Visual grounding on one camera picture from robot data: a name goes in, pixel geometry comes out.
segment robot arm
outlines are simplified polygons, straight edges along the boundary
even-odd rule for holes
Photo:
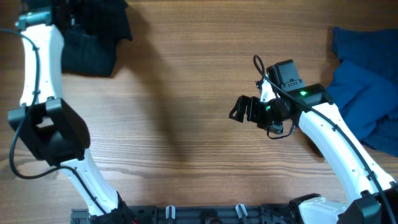
[[[374,215],[378,213],[378,209],[384,211],[384,217],[388,217],[389,215],[386,212],[386,208],[389,207],[389,205],[386,205],[388,202],[382,199],[380,189],[373,181],[370,173],[365,169],[364,163],[359,157],[361,156],[366,164],[369,164],[373,176],[376,176],[376,180],[385,195],[389,194],[386,192],[394,192],[396,194],[394,189],[397,188],[397,184],[364,150],[343,121],[337,106],[333,103],[333,99],[328,92],[320,84],[305,86],[292,60],[280,62],[267,68],[266,77],[267,80],[263,78],[256,82],[256,86],[260,89],[261,97],[239,97],[235,107],[229,114],[229,118],[243,122],[244,114],[246,114],[247,121],[255,122],[258,128],[266,129],[267,133],[272,132],[275,134],[282,134],[283,121],[291,119],[293,127],[298,126],[317,145],[338,176],[347,201],[353,205],[349,207],[348,205],[327,201],[324,198],[323,200],[310,198],[303,201],[299,206],[300,215],[304,223],[317,223],[321,219],[324,223],[336,223],[340,218],[338,215],[348,213],[345,216],[341,215],[343,220],[344,217],[349,217],[355,212],[359,212],[357,215],[366,214],[370,220],[377,220],[375,216],[369,215],[368,211],[375,211],[372,214]],[[280,96],[279,91],[276,91],[270,82],[287,92],[295,100]],[[335,123],[336,126],[332,126],[327,120],[297,102],[305,103],[317,110]],[[355,145],[359,155],[342,134],[337,131],[337,127]],[[371,202],[364,202],[364,200],[372,199],[373,201]],[[388,201],[390,200],[396,203],[393,197],[388,199]],[[368,206],[359,208],[357,206],[359,202],[361,204],[367,203]]]
[[[25,84],[21,107],[9,112],[14,130],[22,125],[20,139],[38,160],[60,169],[85,200],[91,223],[131,223],[134,214],[121,200],[97,168],[90,150],[90,134],[81,117],[63,100],[61,55],[62,34],[51,23],[51,8],[25,12],[17,26],[39,49],[39,58],[32,44],[23,39],[25,50]],[[39,60],[39,95],[34,99],[36,62]],[[43,120],[52,124],[40,127]]]

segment black cloth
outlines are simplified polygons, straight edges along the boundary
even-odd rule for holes
[[[90,0],[72,5],[74,25],[61,29],[65,39],[62,69],[108,77],[116,62],[116,44],[132,40],[124,0]]]

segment wire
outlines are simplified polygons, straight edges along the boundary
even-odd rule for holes
[[[268,136],[270,139],[272,139],[272,140],[286,138],[286,137],[289,137],[291,134],[293,134],[295,127],[296,127],[296,125],[292,124],[292,126],[290,127],[289,133],[286,134],[286,135],[284,135],[284,136],[271,137],[271,136],[269,136],[269,133],[270,133],[271,129],[270,129],[270,127],[268,126],[268,128],[267,128],[267,136]]]
[[[95,203],[95,205],[101,210],[101,212],[103,212],[104,214],[106,214],[105,210],[101,207],[101,205],[97,202],[96,197],[93,196],[93,194],[88,190],[86,184],[84,183],[84,181],[81,179],[79,173],[68,166],[58,166],[55,168],[52,168],[50,170],[47,170],[41,174],[38,175],[33,175],[33,176],[26,176],[21,174],[16,166],[15,166],[15,162],[14,162],[14,152],[15,152],[15,148],[16,148],[16,144],[18,141],[18,137],[19,137],[19,133],[21,132],[22,127],[25,125],[25,123],[27,122],[27,120],[29,119],[32,110],[34,108],[35,102],[37,101],[37,97],[40,94],[40,90],[39,90],[39,81],[40,81],[40,57],[39,57],[39,48],[35,45],[35,43],[28,38],[27,36],[25,36],[24,34],[21,34],[19,32],[16,32],[14,30],[9,30],[9,29],[0,29],[0,32],[5,32],[8,34],[14,34],[17,35],[27,41],[29,41],[30,44],[32,44],[33,46],[33,51],[35,52],[35,57],[36,57],[36,76],[35,76],[35,87],[34,87],[34,91],[33,91],[33,100],[32,103],[30,104],[29,109],[27,110],[24,118],[22,119],[22,121],[19,123],[16,131],[15,131],[15,135],[14,138],[12,139],[12,143],[11,143],[11,147],[10,147],[10,152],[9,152],[9,163],[10,163],[10,167],[12,172],[19,178],[21,179],[25,179],[25,180],[32,180],[32,179],[38,179],[41,177],[44,177],[45,175],[51,174],[52,172],[55,172],[57,170],[60,169],[68,169],[70,170],[75,176],[76,178],[79,180],[81,186],[84,188],[84,190],[87,192],[88,196],[90,197],[90,199]]]
[[[260,62],[261,64],[261,68],[258,66],[257,64],[257,60]],[[329,119],[328,117],[326,117],[325,115],[323,115],[321,112],[317,111],[316,109],[313,109],[311,106],[307,105],[304,102],[301,102],[299,100],[297,100],[296,98],[294,98],[293,96],[290,96],[287,92],[285,92],[284,90],[282,90],[281,88],[279,88],[275,83],[273,83],[267,76],[264,70],[264,64],[261,60],[261,58],[258,55],[253,56],[253,62],[254,65],[256,66],[257,70],[259,71],[259,73],[261,74],[261,76],[267,80],[277,91],[278,93],[280,93],[282,96],[292,100],[293,102],[295,102],[296,104],[299,104],[300,106],[302,106],[303,108],[305,108],[307,111],[312,111],[315,114],[317,114],[318,116],[320,116],[321,118],[323,118],[325,121],[327,121],[328,123],[330,123],[333,128],[335,130],[337,130],[342,137],[347,141],[347,143],[351,146],[351,148],[353,149],[353,151],[355,152],[355,154],[358,156],[359,160],[362,162],[363,166],[365,167],[366,171],[369,173],[370,178],[373,180],[374,185],[376,186],[377,190],[379,191],[379,194],[382,198],[382,201],[384,202],[384,206],[386,207],[386,210],[390,216],[391,219],[391,223],[392,224],[396,224],[396,219],[394,217],[394,214],[392,212],[390,203],[387,200],[387,197],[383,191],[383,189],[380,186],[379,181],[377,180],[377,177],[375,176],[374,172],[371,170],[371,168],[369,167],[368,163],[365,161],[364,157],[362,156],[362,154],[358,151],[358,149],[356,148],[356,146],[354,145],[354,143],[351,141],[351,139],[344,133],[343,130],[341,130],[341,128],[335,124],[331,119]]]

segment wood grain surface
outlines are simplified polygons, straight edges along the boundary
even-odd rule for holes
[[[292,58],[307,85],[327,86],[339,65],[334,26],[398,26],[391,1],[129,1],[134,41],[118,46],[112,78],[63,74],[65,100],[86,121],[102,174],[129,205],[282,203],[309,193],[345,201],[327,161],[297,129],[270,140],[228,113],[240,95],[258,96],[252,64]],[[19,4],[0,1],[0,27],[13,28]],[[8,164],[24,82],[21,40],[0,35],[0,223],[68,223],[86,205],[59,172],[16,178]],[[369,150],[395,178],[398,159]],[[47,169],[19,143],[18,169]]]

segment blue cloth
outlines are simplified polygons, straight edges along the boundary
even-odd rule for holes
[[[398,156],[398,29],[333,29],[341,65],[328,91],[353,134],[376,150]]]

